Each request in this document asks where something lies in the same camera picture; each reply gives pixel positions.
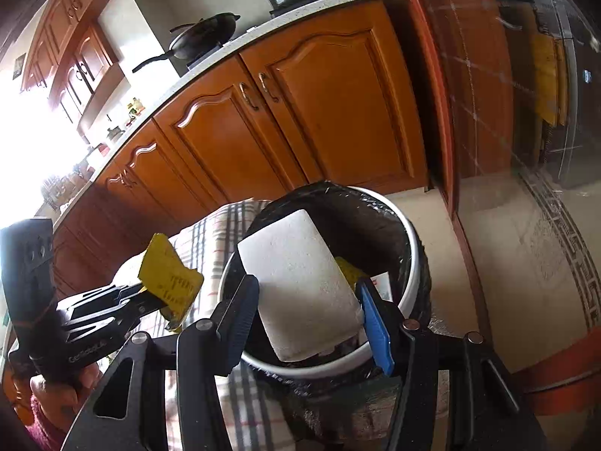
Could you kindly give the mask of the person's left hand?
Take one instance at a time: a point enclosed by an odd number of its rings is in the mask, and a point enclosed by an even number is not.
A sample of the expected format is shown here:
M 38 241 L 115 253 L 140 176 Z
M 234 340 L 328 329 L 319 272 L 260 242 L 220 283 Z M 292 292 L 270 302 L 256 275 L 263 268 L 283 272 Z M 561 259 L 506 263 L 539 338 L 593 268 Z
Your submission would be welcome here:
M 103 374 L 97 363 L 82 369 L 76 377 L 76 382 L 80 384 L 78 390 L 66 383 L 48 382 L 42 375 L 32 377 L 30 390 L 36 420 L 67 433 L 101 376 Z

